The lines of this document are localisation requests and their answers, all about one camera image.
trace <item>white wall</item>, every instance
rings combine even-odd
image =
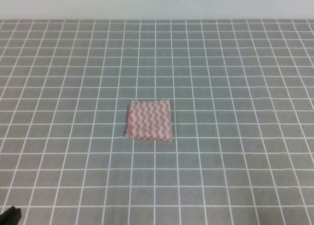
[[[314,3],[313,0],[0,0],[0,18],[314,18]]]

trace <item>gray floor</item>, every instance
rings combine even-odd
[[[314,21],[0,23],[22,225],[314,224]],[[124,138],[132,99],[171,100],[171,143]]]

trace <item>zigzag pattern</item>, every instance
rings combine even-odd
[[[128,111],[127,138],[171,141],[169,100],[135,101]]]

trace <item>black object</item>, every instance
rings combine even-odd
[[[21,217],[21,209],[12,206],[0,215],[0,225],[17,225]]]

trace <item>towel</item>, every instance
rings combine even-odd
[[[171,141],[170,101],[131,101],[126,137]]]

